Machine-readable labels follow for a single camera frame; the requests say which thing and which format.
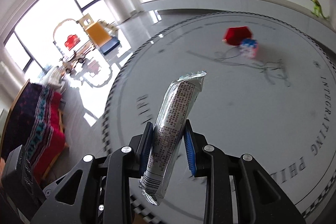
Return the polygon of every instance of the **glossy tile floor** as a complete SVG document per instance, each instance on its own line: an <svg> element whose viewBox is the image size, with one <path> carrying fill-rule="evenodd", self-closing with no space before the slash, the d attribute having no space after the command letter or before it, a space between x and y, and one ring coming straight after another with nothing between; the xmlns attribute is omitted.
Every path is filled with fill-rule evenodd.
<svg viewBox="0 0 336 224"><path fill-rule="evenodd" d="M163 29L211 12L170 10L160 12L160 15L154 12L138 13L119 26L120 46L107 56L94 50L86 56L83 65L78 64L71 75L66 76L67 88L62 95L66 101L63 122L70 148L61 153L46 183L64 175L86 154L95 157L105 155L101 141L101 117L113 81L133 52Z"/></svg>
<svg viewBox="0 0 336 224"><path fill-rule="evenodd" d="M238 26L248 26L258 40L259 51L252 60L241 56L239 48L221 41L225 30ZM323 117L319 113L323 116L325 112L325 102L320 101L325 95L321 77L328 79L328 96L333 97L336 74L320 49L286 23L243 12L212 13L160 31L129 60L117 77L119 81L115 80L104 115L108 118L104 133L110 136L106 145L112 151L127 145L148 120L155 122L173 79L206 70L203 91L188 119L209 144L228 155L253 155L300 213L306 214L325 191L328 180L333 180L332 135L326 136L319 157L314 158L310 143L320 130ZM328 120L329 134L334 126L332 118ZM206 184L190 178L183 145L178 155L160 206L144 199L137 180L130 179L130 192L137 203L164 223L203 223ZM302 168L292 172L299 164ZM312 190L316 194L308 195Z"/></svg>

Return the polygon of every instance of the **yellow chair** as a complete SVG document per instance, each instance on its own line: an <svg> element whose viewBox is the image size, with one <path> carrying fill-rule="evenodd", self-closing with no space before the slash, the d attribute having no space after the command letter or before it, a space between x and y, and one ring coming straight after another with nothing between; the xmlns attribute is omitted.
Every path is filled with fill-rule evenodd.
<svg viewBox="0 0 336 224"><path fill-rule="evenodd" d="M86 14L77 22L82 26L83 30L98 47L103 46L112 38L99 22L93 21L90 14Z"/></svg>

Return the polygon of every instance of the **metal screw head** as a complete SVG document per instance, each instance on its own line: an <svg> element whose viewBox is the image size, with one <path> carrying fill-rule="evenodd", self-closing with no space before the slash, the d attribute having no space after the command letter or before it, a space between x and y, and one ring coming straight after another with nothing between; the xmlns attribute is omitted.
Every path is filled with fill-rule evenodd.
<svg viewBox="0 0 336 224"><path fill-rule="evenodd" d="M244 154L243 159L246 160L246 161L251 161L253 159L253 157L250 154Z"/></svg>
<svg viewBox="0 0 336 224"><path fill-rule="evenodd" d="M215 148L212 145L206 145L204 147L204 150L207 152L213 152L213 150L215 150Z"/></svg>
<svg viewBox="0 0 336 224"><path fill-rule="evenodd" d="M93 156L92 155L85 155L84 157L83 157L83 161L85 161L85 162L90 162L90 161L92 161L93 160Z"/></svg>
<svg viewBox="0 0 336 224"><path fill-rule="evenodd" d="M48 196L50 196L51 195L51 189L48 189L48 190L46 190L46 192L45 192L45 197L47 198Z"/></svg>
<svg viewBox="0 0 336 224"><path fill-rule="evenodd" d="M121 149L122 152L124 153L128 153L128 152L131 152L132 151L132 148L129 147L129 146L124 146L122 149Z"/></svg>

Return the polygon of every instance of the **snack bar wrapper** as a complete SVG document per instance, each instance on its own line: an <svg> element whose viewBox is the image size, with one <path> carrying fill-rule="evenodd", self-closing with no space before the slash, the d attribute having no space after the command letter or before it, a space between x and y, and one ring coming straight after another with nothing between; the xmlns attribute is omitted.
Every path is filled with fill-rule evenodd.
<svg viewBox="0 0 336 224"><path fill-rule="evenodd" d="M185 120L202 91L206 72L181 76L170 84L157 116L147 170L139 180L142 194L155 205L164 198L183 136Z"/></svg>

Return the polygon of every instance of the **red blanket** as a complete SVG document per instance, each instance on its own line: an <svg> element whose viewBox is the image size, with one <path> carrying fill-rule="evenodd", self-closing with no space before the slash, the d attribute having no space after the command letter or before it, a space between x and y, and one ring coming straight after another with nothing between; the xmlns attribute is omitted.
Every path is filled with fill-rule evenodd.
<svg viewBox="0 0 336 224"><path fill-rule="evenodd" d="M65 143L59 129L61 95L48 86L29 83L15 104L3 136L1 157L24 145L38 183Z"/></svg>

